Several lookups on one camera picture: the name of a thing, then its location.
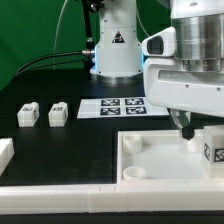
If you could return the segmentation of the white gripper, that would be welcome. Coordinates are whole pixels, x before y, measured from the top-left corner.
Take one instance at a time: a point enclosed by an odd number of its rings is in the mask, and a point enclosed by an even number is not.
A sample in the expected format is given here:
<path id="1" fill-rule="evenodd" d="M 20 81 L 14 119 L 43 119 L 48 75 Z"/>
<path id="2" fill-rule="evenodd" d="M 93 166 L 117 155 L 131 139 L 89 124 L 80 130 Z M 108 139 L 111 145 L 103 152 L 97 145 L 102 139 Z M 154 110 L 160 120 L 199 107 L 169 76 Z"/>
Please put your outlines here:
<path id="1" fill-rule="evenodd" d="M 151 104 L 171 109 L 183 139 L 195 135 L 190 112 L 224 117 L 224 69 L 189 72 L 174 58 L 151 57 L 144 64 L 143 83 Z"/>

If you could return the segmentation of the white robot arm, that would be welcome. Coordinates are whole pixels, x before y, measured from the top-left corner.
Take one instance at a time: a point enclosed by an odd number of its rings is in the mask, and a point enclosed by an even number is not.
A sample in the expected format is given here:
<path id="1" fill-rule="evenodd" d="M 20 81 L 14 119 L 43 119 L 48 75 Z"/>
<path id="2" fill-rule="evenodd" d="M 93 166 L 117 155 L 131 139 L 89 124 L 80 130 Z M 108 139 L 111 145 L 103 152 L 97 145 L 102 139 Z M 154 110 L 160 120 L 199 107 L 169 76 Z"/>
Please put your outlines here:
<path id="1" fill-rule="evenodd" d="M 224 118 L 224 0 L 164 0 L 171 26 L 139 41 L 136 0 L 88 0 L 100 40 L 83 54 L 90 77 L 112 85 L 141 79 L 149 102 L 184 128 L 189 112 Z"/>

